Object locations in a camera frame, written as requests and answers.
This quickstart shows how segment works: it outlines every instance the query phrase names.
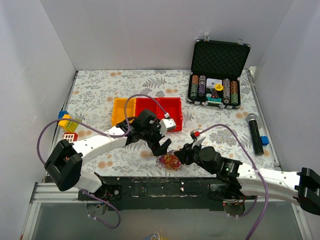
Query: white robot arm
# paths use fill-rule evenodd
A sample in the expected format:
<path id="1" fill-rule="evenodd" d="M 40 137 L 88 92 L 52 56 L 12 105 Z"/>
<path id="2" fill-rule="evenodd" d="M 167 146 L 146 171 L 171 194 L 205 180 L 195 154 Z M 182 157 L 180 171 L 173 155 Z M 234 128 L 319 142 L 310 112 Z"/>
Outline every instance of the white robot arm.
<path id="1" fill-rule="evenodd" d="M 270 198 L 283 200 L 298 206 L 309 213 L 320 215 L 320 176 L 313 170 L 303 167 L 301 172 L 284 172 L 269 169 L 255 170 L 244 162 L 222 157 L 212 146 L 202 148 L 205 134 L 198 129 L 191 132 L 192 143 L 187 143 L 174 154 L 181 164 L 197 164 L 225 183 L 216 191 L 217 199 L 233 199 L 238 196 L 265 196 L 266 191 L 260 172 L 267 183 Z"/>
<path id="2" fill-rule="evenodd" d="M 105 183 L 97 173 L 82 169 L 85 163 L 103 153 L 122 148 L 140 139 L 147 142 L 153 155 L 165 155 L 171 140 L 167 139 L 162 145 L 159 141 L 167 131 L 175 128 L 176 123 L 173 119 L 159 120 L 153 112 L 145 109 L 133 119 L 129 134 L 126 136 L 112 137 L 124 135 L 128 130 L 126 121 L 123 121 L 105 132 L 111 136 L 96 135 L 74 143 L 69 143 L 67 140 L 59 141 L 44 168 L 61 191 L 76 187 L 95 193 Z"/>

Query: stack of poker chips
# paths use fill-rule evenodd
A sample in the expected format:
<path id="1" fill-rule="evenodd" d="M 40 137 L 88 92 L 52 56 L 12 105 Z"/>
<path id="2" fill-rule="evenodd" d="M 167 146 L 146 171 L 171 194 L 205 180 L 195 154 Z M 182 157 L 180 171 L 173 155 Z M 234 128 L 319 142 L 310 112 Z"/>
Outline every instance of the stack of poker chips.
<path id="1" fill-rule="evenodd" d="M 191 90 L 190 90 L 190 99 L 192 100 L 195 100 L 197 98 L 198 82 L 199 82 L 199 77 L 197 75 L 193 75 L 192 82 L 191 82 Z"/>
<path id="2" fill-rule="evenodd" d="M 223 80 L 223 102 L 225 104 L 230 102 L 230 80 L 228 78 Z"/>
<path id="3" fill-rule="evenodd" d="M 238 84 L 232 81 L 230 85 L 231 104 L 238 104 Z"/>
<path id="4" fill-rule="evenodd" d="M 199 77 L 199 89 L 198 89 L 198 95 L 199 97 L 203 97 L 206 93 L 206 77 L 201 75 Z"/>

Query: black microphone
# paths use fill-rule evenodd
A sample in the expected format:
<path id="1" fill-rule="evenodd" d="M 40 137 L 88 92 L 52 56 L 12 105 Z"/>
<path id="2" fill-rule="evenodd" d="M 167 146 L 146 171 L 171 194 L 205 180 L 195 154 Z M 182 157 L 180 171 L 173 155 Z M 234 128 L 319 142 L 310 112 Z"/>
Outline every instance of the black microphone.
<path id="1" fill-rule="evenodd" d="M 246 117 L 246 121 L 249 123 L 254 153 L 255 155 L 258 155 L 258 156 L 263 155 L 264 149 L 262 147 L 262 140 L 259 134 L 258 124 L 257 124 L 257 115 L 255 115 L 254 113 L 250 113 Z"/>

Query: white wall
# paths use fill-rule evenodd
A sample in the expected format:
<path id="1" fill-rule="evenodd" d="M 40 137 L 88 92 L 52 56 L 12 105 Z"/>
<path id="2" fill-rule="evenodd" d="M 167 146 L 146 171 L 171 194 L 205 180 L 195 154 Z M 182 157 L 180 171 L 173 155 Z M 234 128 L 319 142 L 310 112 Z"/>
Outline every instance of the white wall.
<path id="1" fill-rule="evenodd" d="M 320 174 L 320 1 L 295 0 L 263 54 L 255 86 L 281 166 Z M 313 239 L 320 216 L 307 214 Z"/>
<path id="2" fill-rule="evenodd" d="M 43 126 L 58 116 L 75 69 L 39 0 L 0 0 L 0 238 L 17 240 L 35 182 Z M 54 127 L 42 141 L 47 157 Z"/>
<path id="3" fill-rule="evenodd" d="M 77 70 L 189 69 L 194 41 L 252 46 L 256 66 L 294 0 L 40 0 Z"/>

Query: cable clip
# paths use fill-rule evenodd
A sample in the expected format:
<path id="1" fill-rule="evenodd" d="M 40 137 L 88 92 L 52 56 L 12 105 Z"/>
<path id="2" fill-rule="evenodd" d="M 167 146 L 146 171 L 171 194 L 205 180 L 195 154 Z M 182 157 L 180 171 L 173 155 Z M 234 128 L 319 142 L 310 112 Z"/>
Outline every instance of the cable clip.
<path id="1" fill-rule="evenodd" d="M 258 173 L 260 173 L 261 174 L 261 171 L 259 171 L 259 169 L 258 170 L 254 170 L 254 172 L 258 175 Z"/>

